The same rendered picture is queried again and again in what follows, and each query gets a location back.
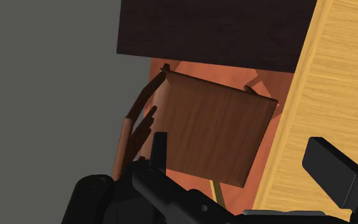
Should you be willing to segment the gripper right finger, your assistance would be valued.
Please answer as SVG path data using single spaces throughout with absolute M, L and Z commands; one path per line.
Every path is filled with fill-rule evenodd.
M 358 224 L 358 164 L 323 137 L 310 137 L 302 166 L 341 209 L 352 211 Z

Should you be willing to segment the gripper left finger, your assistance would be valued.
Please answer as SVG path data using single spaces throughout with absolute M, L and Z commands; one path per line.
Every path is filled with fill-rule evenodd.
M 94 174 L 75 185 L 61 224 L 235 224 L 235 216 L 166 175 L 167 133 L 153 137 L 151 158 L 130 162 L 122 177 Z

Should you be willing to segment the light wooden table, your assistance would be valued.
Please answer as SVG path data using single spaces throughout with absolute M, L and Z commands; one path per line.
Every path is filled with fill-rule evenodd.
M 312 136 L 358 163 L 358 0 L 317 0 L 254 209 L 350 218 L 302 167 Z

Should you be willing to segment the brown wooden chair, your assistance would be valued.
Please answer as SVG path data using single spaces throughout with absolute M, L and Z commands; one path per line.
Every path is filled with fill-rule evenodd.
M 167 169 L 244 187 L 277 100 L 172 71 L 164 64 L 125 117 L 113 179 L 167 133 Z

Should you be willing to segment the dark brown robot stand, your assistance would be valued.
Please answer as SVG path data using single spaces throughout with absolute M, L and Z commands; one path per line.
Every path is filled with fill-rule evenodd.
M 317 0 L 122 0 L 117 53 L 293 73 Z

